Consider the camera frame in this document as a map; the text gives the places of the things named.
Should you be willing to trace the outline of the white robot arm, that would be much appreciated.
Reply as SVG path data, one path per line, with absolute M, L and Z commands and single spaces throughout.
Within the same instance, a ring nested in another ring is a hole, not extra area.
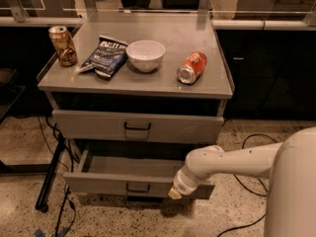
M 269 180 L 264 237 L 316 237 L 316 127 L 264 146 L 229 152 L 217 145 L 195 149 L 168 196 L 188 196 L 215 174 Z

